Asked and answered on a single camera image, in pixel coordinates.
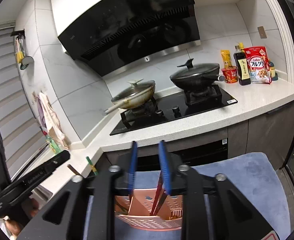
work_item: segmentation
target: black range hood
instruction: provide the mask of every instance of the black range hood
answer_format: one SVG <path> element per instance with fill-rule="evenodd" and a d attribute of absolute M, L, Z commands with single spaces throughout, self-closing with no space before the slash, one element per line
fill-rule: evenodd
<path fill-rule="evenodd" d="M 194 0 L 101 0 L 60 35 L 73 59 L 104 76 L 199 44 Z"/>

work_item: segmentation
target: cabinet handle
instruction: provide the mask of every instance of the cabinet handle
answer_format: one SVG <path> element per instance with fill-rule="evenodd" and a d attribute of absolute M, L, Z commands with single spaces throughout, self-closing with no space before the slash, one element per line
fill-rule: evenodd
<path fill-rule="evenodd" d="M 279 106 L 279 107 L 277 107 L 277 108 L 275 108 L 273 110 L 270 110 L 270 111 L 266 112 L 266 114 L 273 114 L 273 113 L 277 112 L 278 110 L 281 110 L 281 109 L 283 109 L 283 108 L 291 105 L 293 102 L 294 102 L 294 100 L 291 101 L 291 102 L 289 102 L 289 103 L 287 103 L 287 104 L 285 104 L 285 105 L 282 105 L 282 106 Z"/>

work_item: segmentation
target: red noodle cup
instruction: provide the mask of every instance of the red noodle cup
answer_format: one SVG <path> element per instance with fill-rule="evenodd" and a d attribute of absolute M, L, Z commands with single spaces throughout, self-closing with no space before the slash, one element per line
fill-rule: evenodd
<path fill-rule="evenodd" d="M 226 83 L 235 83 L 237 82 L 237 69 L 232 67 L 231 69 L 222 69 L 223 75 L 225 76 Z"/>

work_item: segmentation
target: floor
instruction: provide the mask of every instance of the floor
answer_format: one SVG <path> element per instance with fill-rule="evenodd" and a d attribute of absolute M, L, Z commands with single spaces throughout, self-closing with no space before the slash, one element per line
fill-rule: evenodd
<path fill-rule="evenodd" d="M 291 231 L 294 230 L 294 186 L 285 168 L 277 170 L 276 174 L 282 183 L 287 198 Z"/>

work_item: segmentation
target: lid handle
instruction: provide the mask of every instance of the lid handle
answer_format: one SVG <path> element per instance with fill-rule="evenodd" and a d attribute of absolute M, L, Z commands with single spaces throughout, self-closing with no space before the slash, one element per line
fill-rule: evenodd
<path fill-rule="evenodd" d="M 141 80 L 143 80 L 143 78 L 138 79 L 138 80 L 130 80 L 127 81 L 133 88 L 137 86 L 137 83 L 140 82 Z"/>
<path fill-rule="evenodd" d="M 185 66 L 186 66 L 188 69 L 191 69 L 191 68 L 194 67 L 194 66 L 192 65 L 192 61 L 193 61 L 193 58 L 188 59 L 184 65 L 180 65 L 180 66 L 177 66 L 177 67 L 185 67 Z"/>

